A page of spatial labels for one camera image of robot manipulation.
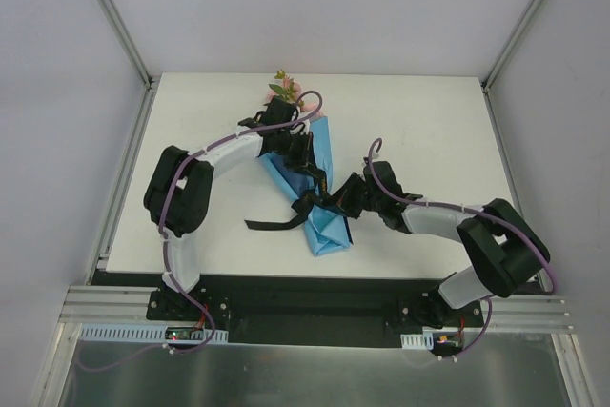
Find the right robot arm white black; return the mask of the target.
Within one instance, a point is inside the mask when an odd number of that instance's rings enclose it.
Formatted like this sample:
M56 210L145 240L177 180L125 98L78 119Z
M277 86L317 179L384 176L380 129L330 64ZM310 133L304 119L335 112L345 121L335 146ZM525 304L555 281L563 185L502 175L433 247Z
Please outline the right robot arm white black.
M348 218L372 212L391 230L462 245L470 266L407 306L411 319L422 326L451 325L464 307L493 296L507 298L550 267L547 248L508 201L496 198L481 207L432 202L404 192L386 161L368 163L361 174L352 173L327 203Z

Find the fake flower stem pink roses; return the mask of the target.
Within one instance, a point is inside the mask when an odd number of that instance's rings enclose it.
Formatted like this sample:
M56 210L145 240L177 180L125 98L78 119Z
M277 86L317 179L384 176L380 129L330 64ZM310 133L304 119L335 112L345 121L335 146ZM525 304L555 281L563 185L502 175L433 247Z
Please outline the fake flower stem pink roses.
M295 79L284 70L278 70L273 81L268 84L268 94L264 105L267 106L275 97L288 101L298 107L300 114L313 112L317 107L315 97L302 96L303 90Z

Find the black ribbon gold lettering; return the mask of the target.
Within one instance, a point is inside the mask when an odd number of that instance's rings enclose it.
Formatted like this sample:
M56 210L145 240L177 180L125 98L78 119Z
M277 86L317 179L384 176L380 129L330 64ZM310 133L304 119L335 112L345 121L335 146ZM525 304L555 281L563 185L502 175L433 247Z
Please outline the black ribbon gold lettering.
M270 163L269 173L275 184L286 195L295 200L291 204L295 215L286 222L265 222L246 220L247 227L254 231L287 231L303 224L314 207L338 214L344 218L359 217L356 207L346 197L348 192L343 190L333 195L327 193L326 174L323 171L314 173L314 177L277 168Z

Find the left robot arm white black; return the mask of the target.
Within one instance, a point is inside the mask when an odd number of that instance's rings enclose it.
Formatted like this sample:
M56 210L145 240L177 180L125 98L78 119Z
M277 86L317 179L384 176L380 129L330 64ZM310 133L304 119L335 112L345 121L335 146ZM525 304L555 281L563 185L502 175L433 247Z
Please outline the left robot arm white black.
M247 160L275 153L287 169L309 175L316 192L327 192L326 173L315 163L314 135L308 129L320 109L317 105L302 115L297 103L276 96L263 111L239 121L232 133L195 153L174 145L162 152L143 204L161 236L162 279L174 290L168 307L179 319L193 319L201 309L202 299L192 291L199 268L190 238L206 218L215 179Z

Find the blue wrapping paper sheet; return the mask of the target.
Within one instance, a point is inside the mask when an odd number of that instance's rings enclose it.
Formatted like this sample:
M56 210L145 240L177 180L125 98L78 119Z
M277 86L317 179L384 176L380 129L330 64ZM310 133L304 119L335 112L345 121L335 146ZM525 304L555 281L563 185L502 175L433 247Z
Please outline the blue wrapping paper sheet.
M315 165L326 173L327 188L333 185L334 164L327 117L318 118L310 125L313 134ZM275 185L294 204L306 191L314 186L310 176L288 170L283 158L276 153L266 153L259 159ZM288 222L252 222L250 229L260 231L285 231L302 226L314 256L349 249L351 236L343 216L316 205L296 204L295 216Z

